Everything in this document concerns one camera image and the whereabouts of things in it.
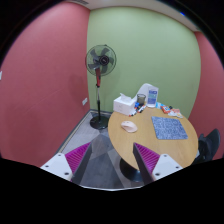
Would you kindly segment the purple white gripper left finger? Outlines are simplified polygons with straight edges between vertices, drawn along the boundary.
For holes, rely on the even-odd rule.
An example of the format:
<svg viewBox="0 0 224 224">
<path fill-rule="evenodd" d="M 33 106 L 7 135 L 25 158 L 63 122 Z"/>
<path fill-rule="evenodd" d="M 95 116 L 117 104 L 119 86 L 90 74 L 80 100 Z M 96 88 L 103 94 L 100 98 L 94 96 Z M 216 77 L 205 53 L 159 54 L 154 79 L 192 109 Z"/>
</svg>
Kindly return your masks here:
<svg viewBox="0 0 224 224">
<path fill-rule="evenodd" d="M 63 154 L 57 153 L 41 169 L 65 180 L 79 184 L 92 153 L 92 144 L 86 143 Z"/>
</svg>

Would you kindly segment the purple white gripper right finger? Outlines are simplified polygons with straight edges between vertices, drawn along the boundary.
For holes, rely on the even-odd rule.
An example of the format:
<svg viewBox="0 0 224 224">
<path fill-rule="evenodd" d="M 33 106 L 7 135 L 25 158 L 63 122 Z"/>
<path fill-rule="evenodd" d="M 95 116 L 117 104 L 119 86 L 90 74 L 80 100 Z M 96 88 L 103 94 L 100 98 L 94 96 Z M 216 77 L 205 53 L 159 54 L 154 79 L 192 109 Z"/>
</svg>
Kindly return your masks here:
<svg viewBox="0 0 224 224">
<path fill-rule="evenodd" d="M 159 155 L 138 143 L 133 144 L 133 154 L 145 185 L 182 169 L 168 154 Z"/>
</svg>

